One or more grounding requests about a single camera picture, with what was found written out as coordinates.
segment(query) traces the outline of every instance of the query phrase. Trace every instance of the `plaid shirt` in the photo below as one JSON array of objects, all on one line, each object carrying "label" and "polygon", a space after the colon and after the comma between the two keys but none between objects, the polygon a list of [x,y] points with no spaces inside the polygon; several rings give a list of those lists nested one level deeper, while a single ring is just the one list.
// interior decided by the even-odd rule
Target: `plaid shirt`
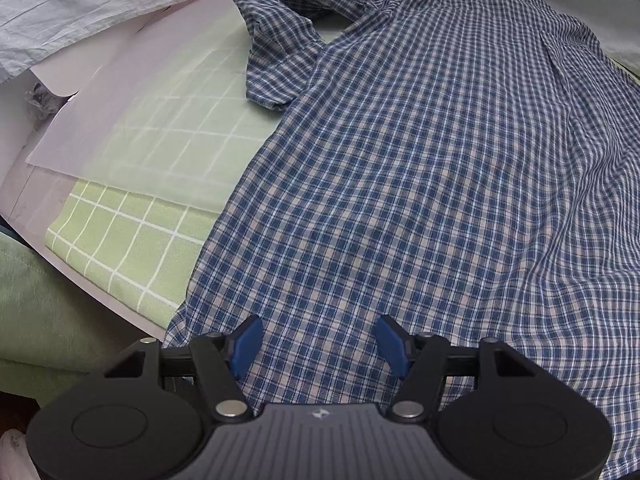
[{"label": "plaid shirt", "polygon": [[247,96],[284,114],[166,343],[259,314],[254,406],[385,405],[381,314],[497,336],[605,413],[602,478],[640,466],[640,88],[593,33],[541,0],[234,1]]}]

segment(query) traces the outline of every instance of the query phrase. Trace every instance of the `metal screw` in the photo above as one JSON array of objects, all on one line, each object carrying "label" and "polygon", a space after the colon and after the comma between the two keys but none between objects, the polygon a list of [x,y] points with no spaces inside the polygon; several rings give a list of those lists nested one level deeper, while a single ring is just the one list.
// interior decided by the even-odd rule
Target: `metal screw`
[{"label": "metal screw", "polygon": [[422,415],[424,408],[421,404],[418,404],[418,402],[413,402],[412,400],[401,400],[392,406],[391,411],[402,418],[416,418],[417,416]]},{"label": "metal screw", "polygon": [[216,405],[216,411],[222,416],[240,416],[248,409],[242,400],[223,400]]}]

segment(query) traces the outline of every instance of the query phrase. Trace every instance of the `silver rivet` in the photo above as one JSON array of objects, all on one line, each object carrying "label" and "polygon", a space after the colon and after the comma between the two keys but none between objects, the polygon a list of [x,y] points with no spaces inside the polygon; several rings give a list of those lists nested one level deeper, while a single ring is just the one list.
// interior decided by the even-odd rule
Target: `silver rivet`
[{"label": "silver rivet", "polygon": [[401,400],[392,406],[391,411],[402,418],[415,418],[422,415],[424,408],[412,400]]},{"label": "silver rivet", "polygon": [[240,416],[248,409],[242,400],[223,400],[216,405],[216,411],[222,416]]}]

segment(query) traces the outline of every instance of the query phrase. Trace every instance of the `blue checkered shirt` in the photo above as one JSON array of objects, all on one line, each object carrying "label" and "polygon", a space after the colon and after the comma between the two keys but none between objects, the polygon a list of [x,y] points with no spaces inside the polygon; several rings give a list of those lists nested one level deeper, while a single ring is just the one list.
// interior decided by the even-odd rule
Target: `blue checkered shirt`
[{"label": "blue checkered shirt", "polygon": [[[640,88],[541,0],[234,0],[247,97],[282,121],[166,344],[266,324],[249,401],[383,406],[372,328],[506,341],[640,459]],[[353,21],[325,43],[312,20]],[[454,382],[450,399],[465,388]]]}]

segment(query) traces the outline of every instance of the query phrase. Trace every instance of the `white logo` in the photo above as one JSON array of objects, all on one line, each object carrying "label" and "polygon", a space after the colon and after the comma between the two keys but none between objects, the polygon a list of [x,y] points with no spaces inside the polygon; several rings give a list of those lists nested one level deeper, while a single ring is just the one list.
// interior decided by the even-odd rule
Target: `white logo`
[{"label": "white logo", "polygon": [[326,416],[331,415],[331,413],[329,413],[326,409],[324,408],[318,408],[317,410],[315,410],[314,412],[311,412],[311,415],[313,415],[315,418],[319,418],[320,420],[322,420],[323,418],[325,418]]}]

